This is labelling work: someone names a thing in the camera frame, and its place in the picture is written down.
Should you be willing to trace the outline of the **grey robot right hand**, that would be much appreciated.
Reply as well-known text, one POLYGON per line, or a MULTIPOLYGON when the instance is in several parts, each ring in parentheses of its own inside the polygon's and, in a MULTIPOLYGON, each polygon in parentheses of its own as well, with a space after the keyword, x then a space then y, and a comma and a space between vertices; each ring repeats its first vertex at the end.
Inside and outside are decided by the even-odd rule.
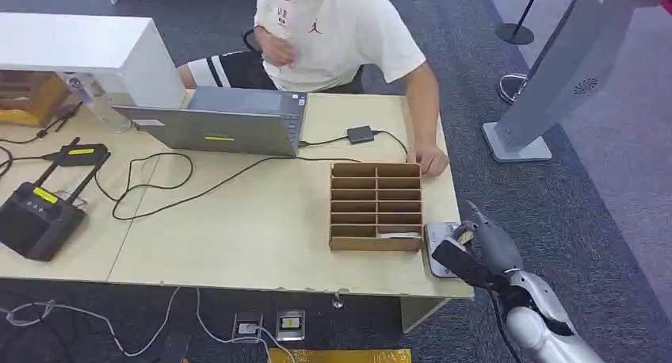
POLYGON ((430 257, 471 287, 502 291, 510 285, 510 274, 523 268, 520 252, 513 238, 476 204, 469 200, 464 203, 470 210, 471 219, 463 221, 441 241, 430 257), (473 234, 473 240, 479 246, 479 256, 458 242, 459 235, 466 231, 473 234))

